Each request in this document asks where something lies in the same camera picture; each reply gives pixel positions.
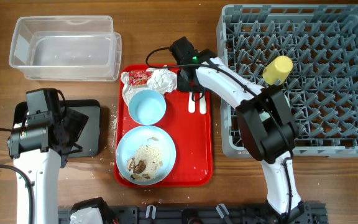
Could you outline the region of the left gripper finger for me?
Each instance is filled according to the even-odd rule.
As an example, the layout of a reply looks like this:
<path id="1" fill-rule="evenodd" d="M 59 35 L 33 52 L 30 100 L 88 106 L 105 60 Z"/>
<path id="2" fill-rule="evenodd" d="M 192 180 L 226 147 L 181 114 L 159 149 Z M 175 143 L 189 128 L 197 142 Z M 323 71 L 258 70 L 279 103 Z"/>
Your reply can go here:
<path id="1" fill-rule="evenodd" d="M 67 156 L 72 153 L 75 143 L 75 132 L 64 124 L 52 124 L 50 126 L 50 143 L 59 155 Z"/>
<path id="2" fill-rule="evenodd" d="M 88 121 L 88 116 L 71 108 L 65 110 L 65 116 L 62 120 L 63 142 L 67 146 L 72 146 L 79 139 Z"/>

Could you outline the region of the white plastic fork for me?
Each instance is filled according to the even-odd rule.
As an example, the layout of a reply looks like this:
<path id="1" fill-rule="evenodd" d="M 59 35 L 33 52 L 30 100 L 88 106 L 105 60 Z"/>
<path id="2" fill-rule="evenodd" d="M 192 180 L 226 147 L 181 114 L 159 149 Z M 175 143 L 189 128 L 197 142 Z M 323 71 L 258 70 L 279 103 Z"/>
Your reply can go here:
<path id="1" fill-rule="evenodd" d="M 188 111 L 190 113 L 195 112 L 195 101 L 193 100 L 193 92 L 189 92 L 189 100 L 188 100 Z"/>

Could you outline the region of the white plastic spoon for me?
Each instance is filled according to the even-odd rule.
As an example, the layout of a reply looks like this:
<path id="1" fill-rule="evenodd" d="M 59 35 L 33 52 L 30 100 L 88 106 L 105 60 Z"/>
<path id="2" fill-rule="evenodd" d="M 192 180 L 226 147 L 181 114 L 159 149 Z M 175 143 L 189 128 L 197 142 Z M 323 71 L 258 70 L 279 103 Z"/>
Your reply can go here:
<path id="1" fill-rule="evenodd" d="M 200 93 L 199 106 L 200 106 L 200 113 L 206 114 L 207 107 L 206 107 L 206 100 L 205 100 L 204 92 Z"/>

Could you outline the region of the light blue bowl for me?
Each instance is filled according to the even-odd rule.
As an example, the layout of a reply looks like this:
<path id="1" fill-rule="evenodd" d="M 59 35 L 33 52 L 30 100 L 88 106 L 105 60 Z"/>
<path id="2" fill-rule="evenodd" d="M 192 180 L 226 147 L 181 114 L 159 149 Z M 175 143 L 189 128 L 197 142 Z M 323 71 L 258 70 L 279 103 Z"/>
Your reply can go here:
<path id="1" fill-rule="evenodd" d="M 165 98 L 155 90 L 142 90 L 130 100 L 128 112 L 138 124 L 153 125 L 165 115 L 167 104 Z"/>

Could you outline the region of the red strawberry snack wrapper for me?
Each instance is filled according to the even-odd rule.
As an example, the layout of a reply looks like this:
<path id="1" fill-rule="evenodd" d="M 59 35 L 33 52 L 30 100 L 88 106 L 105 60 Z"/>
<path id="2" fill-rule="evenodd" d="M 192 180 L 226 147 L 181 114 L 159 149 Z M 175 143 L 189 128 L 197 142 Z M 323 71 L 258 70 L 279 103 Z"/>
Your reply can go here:
<path id="1" fill-rule="evenodd" d="M 131 86 L 146 85 L 147 81 L 152 76 L 152 72 L 145 70 L 135 70 L 129 72 L 129 84 Z"/>

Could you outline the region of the light blue plate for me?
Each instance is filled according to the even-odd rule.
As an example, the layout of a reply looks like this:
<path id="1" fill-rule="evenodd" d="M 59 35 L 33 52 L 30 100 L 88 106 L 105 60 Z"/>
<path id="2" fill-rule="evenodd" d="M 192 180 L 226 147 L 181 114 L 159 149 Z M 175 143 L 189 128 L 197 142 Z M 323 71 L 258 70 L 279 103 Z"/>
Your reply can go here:
<path id="1" fill-rule="evenodd" d="M 156 137 L 160 141 L 163 166 L 156 178 L 146 181 L 133 180 L 126 170 L 127 160 L 130 159 L 139 146 L 148 138 Z M 122 137 L 116 150 L 116 165 L 124 179 L 136 185 L 153 185 L 161 182 L 172 171 L 177 158 L 177 151 L 173 139 L 161 128 L 156 126 L 139 126 Z"/>

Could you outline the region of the yellow plastic cup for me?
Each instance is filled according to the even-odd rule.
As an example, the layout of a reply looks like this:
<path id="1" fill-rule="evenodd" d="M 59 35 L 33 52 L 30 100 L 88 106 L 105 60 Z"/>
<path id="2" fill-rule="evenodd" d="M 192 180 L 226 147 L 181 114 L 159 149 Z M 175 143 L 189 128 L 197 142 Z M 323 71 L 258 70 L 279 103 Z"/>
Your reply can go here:
<path id="1" fill-rule="evenodd" d="M 281 55 L 265 67 L 262 77 L 269 85 L 281 85 L 292 70 L 293 62 L 291 58 Z"/>

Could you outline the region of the light green bowl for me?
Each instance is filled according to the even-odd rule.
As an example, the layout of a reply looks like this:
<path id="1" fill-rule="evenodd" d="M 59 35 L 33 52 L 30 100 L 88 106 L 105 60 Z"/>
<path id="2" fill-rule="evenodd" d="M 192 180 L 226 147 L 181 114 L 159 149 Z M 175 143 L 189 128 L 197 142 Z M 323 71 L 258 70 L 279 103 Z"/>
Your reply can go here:
<path id="1" fill-rule="evenodd" d="M 285 99 L 287 101 L 287 104 L 288 106 L 290 105 L 290 100 L 285 96 Z M 259 114 L 259 117 L 261 119 L 261 121 L 265 121 L 267 119 L 269 119 L 271 116 L 266 112 L 266 111 L 263 111 Z"/>

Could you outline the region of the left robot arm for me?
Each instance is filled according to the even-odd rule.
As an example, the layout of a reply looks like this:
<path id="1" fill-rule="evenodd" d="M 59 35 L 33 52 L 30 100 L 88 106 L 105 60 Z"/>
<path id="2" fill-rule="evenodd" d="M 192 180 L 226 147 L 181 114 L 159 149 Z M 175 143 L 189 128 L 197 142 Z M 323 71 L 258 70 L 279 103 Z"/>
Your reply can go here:
<path id="1" fill-rule="evenodd" d="M 13 126 L 9 155 L 17 178 L 17 222 L 58 223 L 58 174 L 77 144 L 88 116 L 70 109 L 60 90 L 28 91 L 27 112 Z"/>

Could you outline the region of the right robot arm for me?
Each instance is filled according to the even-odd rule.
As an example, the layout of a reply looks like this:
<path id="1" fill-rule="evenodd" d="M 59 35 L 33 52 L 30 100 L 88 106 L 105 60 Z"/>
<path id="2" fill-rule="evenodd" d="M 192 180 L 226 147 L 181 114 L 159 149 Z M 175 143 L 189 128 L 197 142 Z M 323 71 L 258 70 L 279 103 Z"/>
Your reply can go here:
<path id="1" fill-rule="evenodd" d="M 197 51 L 186 37 L 168 49 L 186 81 L 215 92 L 234 108 L 243 146 L 262 165 L 268 204 L 282 223 L 293 221 L 301 204 L 293 174 L 298 126 L 281 88 L 248 81 L 209 49 Z"/>

